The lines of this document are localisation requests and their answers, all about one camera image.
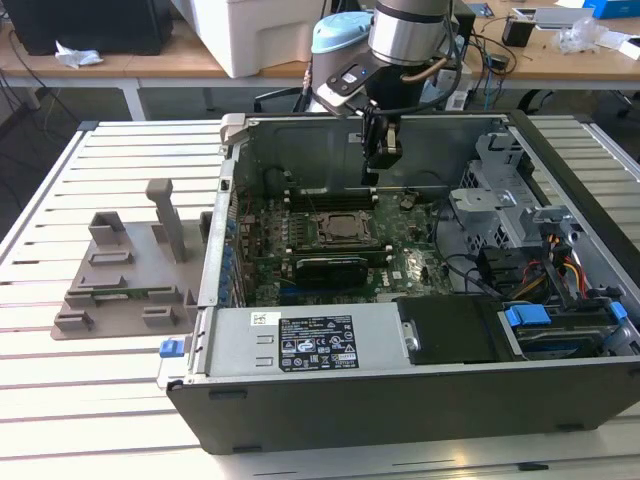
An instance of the warning label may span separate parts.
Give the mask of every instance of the warning label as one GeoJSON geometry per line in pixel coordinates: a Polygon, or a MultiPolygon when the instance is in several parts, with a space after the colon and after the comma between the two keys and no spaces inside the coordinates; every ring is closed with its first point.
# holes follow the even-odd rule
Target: warning label
{"type": "Polygon", "coordinates": [[[351,316],[280,319],[283,372],[358,368],[351,316]]]}

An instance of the blue latch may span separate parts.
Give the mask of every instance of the blue latch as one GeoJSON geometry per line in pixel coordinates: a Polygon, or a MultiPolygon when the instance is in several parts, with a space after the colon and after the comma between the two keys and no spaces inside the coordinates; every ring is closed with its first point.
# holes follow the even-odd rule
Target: blue latch
{"type": "Polygon", "coordinates": [[[165,340],[160,345],[160,358],[184,357],[184,340],[165,340]]]}
{"type": "Polygon", "coordinates": [[[622,325],[624,321],[627,319],[627,317],[629,316],[629,314],[627,313],[627,311],[625,310],[625,308],[622,306],[620,302],[611,302],[611,305],[609,305],[609,308],[611,308],[611,312],[616,317],[616,320],[618,320],[618,323],[620,325],[622,325]]]}
{"type": "Polygon", "coordinates": [[[551,317],[544,309],[544,305],[522,304],[514,305],[505,312],[512,327],[528,325],[550,325],[551,317]]]}

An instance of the plastic bag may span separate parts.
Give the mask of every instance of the plastic bag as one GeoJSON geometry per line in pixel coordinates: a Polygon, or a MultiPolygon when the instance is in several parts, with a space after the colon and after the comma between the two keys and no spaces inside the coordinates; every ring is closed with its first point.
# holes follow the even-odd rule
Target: plastic bag
{"type": "Polygon", "coordinates": [[[72,50],[71,48],[63,47],[59,42],[56,42],[56,46],[58,47],[56,58],[67,67],[78,69],[85,65],[94,65],[103,61],[100,58],[100,54],[95,50],[72,50]]]}
{"type": "Polygon", "coordinates": [[[556,33],[552,43],[565,54],[598,51],[596,41],[608,31],[608,28],[598,25],[593,17],[584,17],[577,20],[570,29],[563,28],[556,33]]]}

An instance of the metal table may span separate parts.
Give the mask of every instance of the metal table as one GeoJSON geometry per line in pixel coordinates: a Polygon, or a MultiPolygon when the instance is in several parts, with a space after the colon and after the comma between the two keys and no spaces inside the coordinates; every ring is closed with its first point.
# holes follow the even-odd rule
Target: metal table
{"type": "MultiPolygon", "coordinates": [[[[632,160],[594,125],[534,121],[640,244],[632,160]]],[[[592,432],[211,457],[156,385],[160,338],[53,341],[49,327],[94,212],[151,221],[146,181],[169,177],[180,216],[197,218],[215,201],[218,129],[215,121],[110,122],[78,132],[0,245],[2,478],[638,477],[640,404],[592,432]]],[[[389,414],[411,428],[402,412],[389,414]]]]}

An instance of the motherboard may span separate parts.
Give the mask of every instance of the motherboard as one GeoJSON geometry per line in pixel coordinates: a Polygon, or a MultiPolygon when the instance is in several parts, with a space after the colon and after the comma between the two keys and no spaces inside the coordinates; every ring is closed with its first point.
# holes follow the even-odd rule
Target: motherboard
{"type": "Polygon", "coordinates": [[[248,306],[390,302],[452,292],[431,205],[412,192],[243,199],[248,306]]]}

